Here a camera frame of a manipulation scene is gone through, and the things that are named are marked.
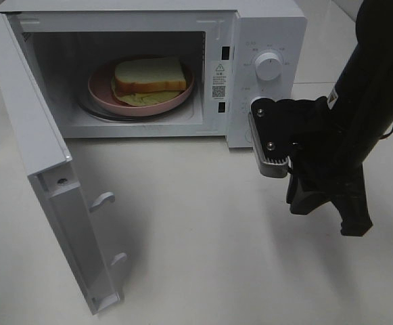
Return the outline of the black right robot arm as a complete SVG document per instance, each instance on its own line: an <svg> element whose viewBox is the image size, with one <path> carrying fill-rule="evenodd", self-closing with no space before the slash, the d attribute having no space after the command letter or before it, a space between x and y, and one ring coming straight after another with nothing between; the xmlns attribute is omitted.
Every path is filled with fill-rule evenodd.
<svg viewBox="0 0 393 325"><path fill-rule="evenodd" d="M327 97L275 103L267 140L291 160L287 202L306 215L326 202L343 236L371 227L363 162L393 132L393 1L364 1L357 45Z"/></svg>

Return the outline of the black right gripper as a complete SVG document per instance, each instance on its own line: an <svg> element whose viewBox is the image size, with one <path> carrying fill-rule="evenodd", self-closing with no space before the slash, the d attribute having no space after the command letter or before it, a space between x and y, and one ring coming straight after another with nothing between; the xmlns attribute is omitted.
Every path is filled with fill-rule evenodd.
<svg viewBox="0 0 393 325"><path fill-rule="evenodd" d="M338 210L343 236L364 236L372 227L363 168L341 171L332 158L344 131L329 120L325 97L279 100L287 122L287 154L291 166L286 203L295 215L307 215L332 202Z"/></svg>

